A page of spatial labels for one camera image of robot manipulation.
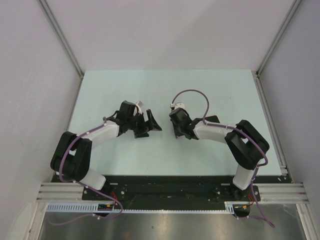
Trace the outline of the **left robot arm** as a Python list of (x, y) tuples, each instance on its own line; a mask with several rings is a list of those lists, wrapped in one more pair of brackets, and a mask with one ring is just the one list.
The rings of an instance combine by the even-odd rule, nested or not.
[(136, 139), (148, 137), (150, 131), (161, 131), (150, 109), (146, 110), (145, 120), (141, 106), (140, 101), (132, 103), (125, 100), (113, 115), (103, 117), (100, 125), (81, 134), (65, 131), (50, 162), (50, 168), (58, 174), (59, 180), (93, 188), (93, 194), (98, 199), (107, 199), (111, 188), (105, 184), (106, 177), (90, 167), (92, 151), (127, 131), (132, 131)]

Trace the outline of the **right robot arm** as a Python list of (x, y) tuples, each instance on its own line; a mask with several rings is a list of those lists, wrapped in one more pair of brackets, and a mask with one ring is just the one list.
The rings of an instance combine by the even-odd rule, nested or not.
[(235, 161), (237, 170), (230, 184), (231, 196), (242, 201), (249, 194), (258, 168), (269, 163), (266, 156), (269, 143), (247, 120), (236, 125), (219, 122), (216, 115), (191, 119), (182, 106), (171, 106), (169, 114), (175, 136), (188, 140), (211, 140), (226, 144)]

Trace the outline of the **clear phone case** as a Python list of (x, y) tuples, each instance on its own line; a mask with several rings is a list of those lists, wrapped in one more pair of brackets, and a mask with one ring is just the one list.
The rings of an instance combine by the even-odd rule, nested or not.
[[(220, 123), (219, 118), (218, 118), (217, 115), (206, 116), (206, 117), (204, 118), (204, 120), (205, 120), (206, 122), (214, 123), (214, 124), (219, 124), (219, 123)], [(203, 118), (195, 118), (194, 121), (195, 121), (196, 123), (203, 122)]]

